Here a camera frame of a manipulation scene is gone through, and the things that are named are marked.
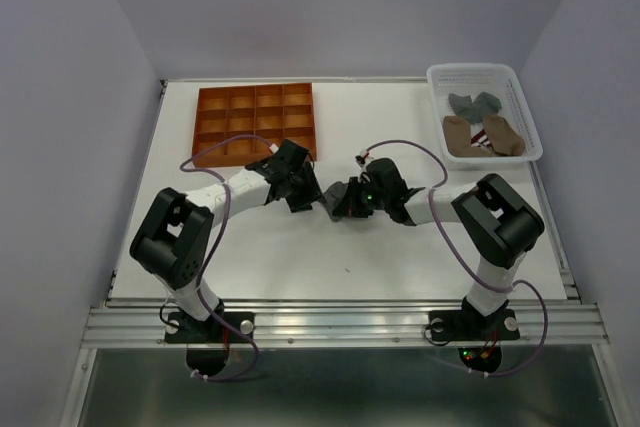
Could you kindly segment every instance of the sock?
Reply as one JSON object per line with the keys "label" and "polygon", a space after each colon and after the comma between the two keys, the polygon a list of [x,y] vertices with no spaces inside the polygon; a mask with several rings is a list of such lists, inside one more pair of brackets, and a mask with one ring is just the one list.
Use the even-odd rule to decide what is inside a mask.
{"label": "sock", "polygon": [[462,117],[471,124],[482,122],[482,116],[476,113],[471,102],[471,96],[461,97],[456,94],[449,94],[449,105],[453,109],[453,113]]}
{"label": "sock", "polygon": [[524,154],[524,139],[511,128],[509,122],[499,115],[487,115],[484,120],[484,131],[491,141],[496,154],[517,156]]}
{"label": "sock", "polygon": [[495,95],[491,95],[489,92],[481,92],[473,99],[473,108],[480,115],[481,119],[487,115],[497,114],[502,109],[502,103]]}
{"label": "sock", "polygon": [[476,135],[471,137],[471,145],[473,147],[486,147],[487,149],[493,150],[491,141],[489,140],[489,137],[487,137],[487,134],[484,131],[484,129],[482,129]]}
{"label": "sock", "polygon": [[454,157],[494,157],[492,152],[471,146],[471,125],[462,117],[448,115],[442,121],[444,139]]}

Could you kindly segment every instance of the white wall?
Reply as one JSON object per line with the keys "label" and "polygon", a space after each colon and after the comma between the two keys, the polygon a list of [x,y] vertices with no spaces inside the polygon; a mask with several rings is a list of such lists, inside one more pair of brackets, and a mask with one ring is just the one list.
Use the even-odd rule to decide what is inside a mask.
{"label": "white wall", "polygon": [[520,76],[573,274],[600,305],[637,411],[639,75],[640,0],[563,0]]}
{"label": "white wall", "polygon": [[560,0],[119,0],[163,78],[519,70]]}
{"label": "white wall", "polygon": [[57,425],[158,106],[116,0],[0,0],[0,424]]}

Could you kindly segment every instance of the screw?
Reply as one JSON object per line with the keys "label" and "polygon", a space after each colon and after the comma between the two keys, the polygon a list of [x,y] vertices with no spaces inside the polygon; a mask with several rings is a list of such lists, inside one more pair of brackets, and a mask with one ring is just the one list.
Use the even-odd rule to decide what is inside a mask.
{"label": "screw", "polygon": [[433,330],[434,332],[437,332],[437,333],[443,332],[444,328],[442,328],[440,326],[436,327],[437,324],[442,324],[442,319],[438,319],[438,318],[432,319],[431,323],[430,323],[431,330]]}
{"label": "screw", "polygon": [[244,335],[249,335],[251,332],[253,332],[253,322],[251,322],[250,320],[243,320],[242,322],[240,322],[240,332],[242,332]]}
{"label": "screw", "polygon": [[506,319],[504,319],[504,326],[508,331],[515,332],[516,330],[518,330],[518,321],[515,319],[515,317],[507,317]]}
{"label": "screw", "polygon": [[178,329],[176,327],[174,327],[174,324],[177,325],[178,327],[180,327],[180,322],[178,322],[177,320],[171,322],[171,325],[167,325],[164,328],[164,330],[167,332],[167,334],[173,335],[178,331]]}

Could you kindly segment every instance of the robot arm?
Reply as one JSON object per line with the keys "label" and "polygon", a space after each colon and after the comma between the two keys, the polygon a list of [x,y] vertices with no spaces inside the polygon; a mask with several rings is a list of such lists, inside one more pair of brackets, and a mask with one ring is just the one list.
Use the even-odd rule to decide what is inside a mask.
{"label": "robot arm", "polygon": [[476,277],[463,300],[464,328],[469,337],[493,332],[507,306],[507,294],[518,267],[544,232],[544,223],[527,202],[499,175],[489,174],[477,184],[434,191],[408,188],[391,159],[357,158],[359,177],[337,182],[324,195],[332,220],[368,217],[384,210],[395,222],[416,226],[460,222],[480,252]]}
{"label": "robot arm", "polygon": [[[292,212],[310,209],[322,193],[307,162],[308,154],[303,147],[285,140],[271,157],[247,165],[232,176],[225,182],[231,192],[229,217],[283,198]],[[198,321],[209,317],[197,295],[198,273],[205,261],[211,229],[224,218],[225,203],[222,184],[187,193],[164,189],[153,201],[130,248],[131,256]],[[208,305],[222,308],[204,280],[199,289]]]}

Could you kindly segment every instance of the white tabletop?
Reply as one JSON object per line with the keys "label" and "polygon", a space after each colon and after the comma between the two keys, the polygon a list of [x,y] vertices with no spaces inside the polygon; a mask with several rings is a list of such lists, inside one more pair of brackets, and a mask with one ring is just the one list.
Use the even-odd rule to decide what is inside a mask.
{"label": "white tabletop", "polygon": [[[160,189],[185,191],[212,182],[206,174],[180,172],[178,164],[191,155],[198,90],[227,85],[244,84],[169,83],[111,299],[164,298],[162,285],[129,257],[129,245]],[[313,93],[318,148],[315,172],[323,190],[332,182],[357,175],[354,156],[380,140],[413,140],[440,153],[426,83],[316,82]],[[431,186],[441,178],[439,167],[414,150],[389,146],[373,154],[391,157],[410,187]],[[219,171],[228,177],[238,169]],[[486,173],[451,172],[449,185],[475,182]],[[498,173],[540,211],[526,166]],[[470,265],[477,265],[479,254],[464,227],[446,224],[445,228]],[[233,217],[205,278],[224,299],[452,300],[462,298],[471,286],[434,225],[405,227],[384,213],[333,223],[317,204],[311,212],[291,214],[285,202]],[[566,299],[546,232],[516,278],[533,282],[547,299]],[[533,296],[523,288],[511,298]]]}

